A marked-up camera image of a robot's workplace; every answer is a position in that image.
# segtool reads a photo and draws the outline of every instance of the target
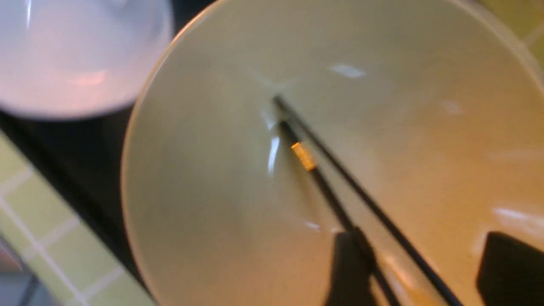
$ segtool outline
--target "small yellow object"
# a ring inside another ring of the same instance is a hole
[[[300,142],[293,144],[291,149],[298,156],[306,171],[310,171],[316,167],[316,164],[312,160],[312,156]]]

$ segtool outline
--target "tiled countertop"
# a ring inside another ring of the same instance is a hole
[[[0,232],[63,304],[154,305],[2,132]]]

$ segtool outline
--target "black surface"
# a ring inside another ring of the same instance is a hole
[[[212,0],[173,0],[178,32]],[[0,112],[0,128],[141,282],[121,213],[120,166],[132,108],[78,121],[36,121]]]
[[[477,279],[487,306],[544,305],[544,253],[502,232],[490,232]]]

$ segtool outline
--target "black chopstick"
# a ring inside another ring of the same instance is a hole
[[[372,246],[368,242],[361,229],[353,224],[353,221],[349,218],[344,207],[338,200],[338,197],[335,195],[334,191],[327,182],[325,176],[318,168],[317,164],[312,160],[311,155],[304,148],[304,145],[302,144],[300,138],[296,135],[295,131],[289,126],[287,122],[281,121],[279,127],[285,133],[285,136],[288,139],[289,146],[298,156],[301,164],[304,166],[306,171],[310,173],[310,175],[316,182],[319,190],[327,200],[327,203],[334,212],[336,218],[338,219],[344,230],[352,235],[362,257],[367,260],[372,267],[374,277],[380,285],[389,305],[400,306],[400,303],[395,296],[395,293],[391,289],[391,286],[387,282],[384,273],[376,262],[376,256],[374,254]]]
[[[445,282],[438,276],[438,274],[432,269],[432,267],[423,259],[420,253],[412,245],[412,243],[406,238],[406,236],[397,228],[397,226],[389,219],[389,217],[383,212],[383,210],[377,205],[377,203],[370,197],[370,195],[360,186],[360,184],[353,178],[351,174],[346,170],[344,166],[340,164],[340,161],[332,154],[323,141],[310,129],[308,124],[302,119],[301,116],[295,111],[293,107],[282,96],[278,95],[274,97],[275,104],[280,110],[289,115],[288,120],[294,120],[298,126],[308,135],[309,139],[316,145],[316,147],[323,153],[323,155],[329,160],[333,167],[340,173],[342,178],[349,184],[349,186],[357,193],[359,198],[367,204],[368,208],[376,215],[376,217],[382,222],[391,235],[397,240],[397,242],[404,248],[404,251],[412,258],[419,269],[429,279],[435,289],[440,293],[442,298],[450,306],[462,306],[463,304],[451,291],[451,289],[445,284]]]

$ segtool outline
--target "tile grout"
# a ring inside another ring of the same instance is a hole
[[[55,261],[47,254],[45,248],[36,240],[32,235],[30,230],[26,227],[20,217],[11,209],[11,207],[0,197],[0,209],[2,209],[8,217],[19,227],[27,239],[30,240],[31,244],[38,251],[38,253],[43,257],[43,259],[49,264],[53,272],[63,281],[63,283],[68,287],[72,292],[75,299],[79,301],[83,306],[89,306],[89,303],[83,298],[81,293],[77,288],[72,284],[69,278],[64,274],[60,267],[55,263]]]
[[[523,38],[521,41],[525,45],[526,48],[529,48],[539,38],[541,38],[543,34],[544,34],[544,21],[541,22],[536,27],[534,27],[531,30],[531,32],[527,36],[525,36],[525,38]]]
[[[74,230],[79,224],[81,224],[81,220],[79,220],[78,217],[69,217],[64,222],[58,224],[54,229],[49,231],[47,234],[42,236],[38,239],[40,245],[44,248],[47,248],[48,246],[54,244],[59,239],[64,237],[66,234],[70,233],[72,230]],[[28,249],[24,250],[22,253],[22,257],[24,260],[29,260],[36,256],[38,251],[34,246],[29,247]]]
[[[0,197],[4,196],[28,181],[34,175],[34,168],[27,167],[0,184]]]
[[[123,276],[123,274],[125,274],[125,270],[121,266],[118,266],[117,268],[109,271],[100,279],[98,279],[94,284],[85,288],[82,291],[82,296],[87,300],[92,298],[97,293],[102,291],[104,288],[107,288],[111,283],[116,281],[118,278]]]

